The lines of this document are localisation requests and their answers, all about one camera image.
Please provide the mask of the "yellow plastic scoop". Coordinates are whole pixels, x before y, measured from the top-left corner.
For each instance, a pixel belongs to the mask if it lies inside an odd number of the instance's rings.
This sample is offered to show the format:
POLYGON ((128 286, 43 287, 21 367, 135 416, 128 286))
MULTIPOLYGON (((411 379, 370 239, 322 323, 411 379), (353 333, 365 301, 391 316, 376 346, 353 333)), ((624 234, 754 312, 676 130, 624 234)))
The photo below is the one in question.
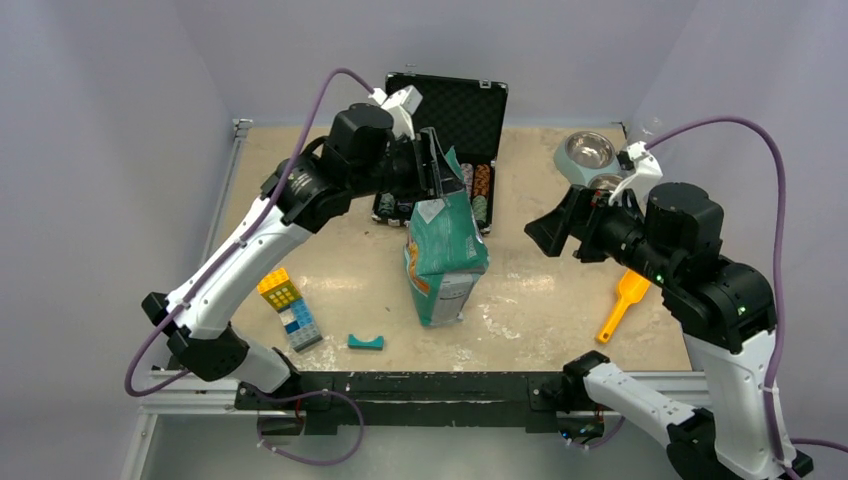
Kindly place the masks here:
POLYGON ((633 270, 627 270, 616 287, 616 302, 607 319, 595 335, 595 341, 606 344, 610 341, 628 309, 642 301, 651 282, 633 270))

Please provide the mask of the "green pet food bag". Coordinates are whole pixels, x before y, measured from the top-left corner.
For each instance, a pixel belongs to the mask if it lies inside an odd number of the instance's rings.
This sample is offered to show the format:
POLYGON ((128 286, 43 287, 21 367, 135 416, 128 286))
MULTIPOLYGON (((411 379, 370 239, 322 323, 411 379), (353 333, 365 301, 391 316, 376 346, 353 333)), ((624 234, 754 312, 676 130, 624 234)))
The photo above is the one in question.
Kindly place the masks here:
POLYGON ((462 309, 489 266, 489 252, 473 215, 453 148, 445 154, 457 190, 415 204, 408 224, 404 267, 424 327, 463 320, 462 309))

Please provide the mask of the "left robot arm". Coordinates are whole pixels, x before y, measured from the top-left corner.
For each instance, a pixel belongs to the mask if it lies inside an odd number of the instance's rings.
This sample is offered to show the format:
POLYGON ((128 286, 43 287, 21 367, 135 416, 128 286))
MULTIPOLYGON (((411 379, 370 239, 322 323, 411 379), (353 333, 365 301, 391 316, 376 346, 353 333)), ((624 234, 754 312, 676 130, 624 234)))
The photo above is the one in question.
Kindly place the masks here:
POLYGON ((391 192, 422 198, 436 191, 442 154, 436 131, 395 133, 395 118, 364 103, 338 113, 327 135, 296 147, 262 184, 242 223, 189 280, 152 292, 145 313, 188 372, 207 381, 232 377, 259 390, 272 408, 292 405, 298 374, 280 351, 237 331, 231 318, 286 255, 345 215, 353 200, 391 192))

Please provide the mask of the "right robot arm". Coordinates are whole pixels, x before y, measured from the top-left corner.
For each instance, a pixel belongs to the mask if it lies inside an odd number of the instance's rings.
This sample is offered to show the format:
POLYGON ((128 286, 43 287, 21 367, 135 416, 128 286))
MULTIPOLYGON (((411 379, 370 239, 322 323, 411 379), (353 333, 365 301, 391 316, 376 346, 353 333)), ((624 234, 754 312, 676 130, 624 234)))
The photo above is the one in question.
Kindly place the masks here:
POLYGON ((590 402, 618 412, 656 440, 683 479, 789 479, 814 468, 786 433, 770 439, 766 373, 776 346, 773 290, 756 269, 724 257, 724 212, 701 188, 664 183, 645 214, 614 205, 607 190, 572 186, 526 234, 549 257, 568 238, 584 263, 613 259, 658 286, 705 374, 710 404, 696 408, 590 351, 567 363, 545 397, 566 411, 590 402))

